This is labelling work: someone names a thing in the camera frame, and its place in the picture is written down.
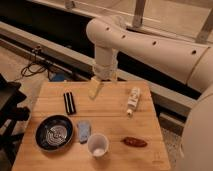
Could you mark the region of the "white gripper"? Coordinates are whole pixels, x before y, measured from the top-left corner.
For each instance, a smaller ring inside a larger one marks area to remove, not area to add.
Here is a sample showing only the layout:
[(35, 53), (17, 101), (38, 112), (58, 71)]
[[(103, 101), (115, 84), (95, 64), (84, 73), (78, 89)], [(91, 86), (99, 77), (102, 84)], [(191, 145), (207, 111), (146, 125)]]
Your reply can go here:
[(94, 100), (101, 88), (102, 80), (117, 80), (118, 51), (112, 48), (95, 47), (95, 58), (93, 63), (94, 76), (89, 82), (89, 97)]

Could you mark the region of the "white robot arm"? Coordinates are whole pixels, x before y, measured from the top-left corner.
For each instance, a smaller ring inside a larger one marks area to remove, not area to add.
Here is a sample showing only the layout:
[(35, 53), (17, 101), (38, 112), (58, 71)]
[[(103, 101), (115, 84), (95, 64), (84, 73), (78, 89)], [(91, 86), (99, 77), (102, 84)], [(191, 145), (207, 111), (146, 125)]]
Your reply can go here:
[(213, 46), (130, 32), (122, 17), (89, 21), (86, 34), (95, 45), (93, 92), (116, 78), (123, 52), (199, 91), (182, 134), (174, 171), (213, 171)]

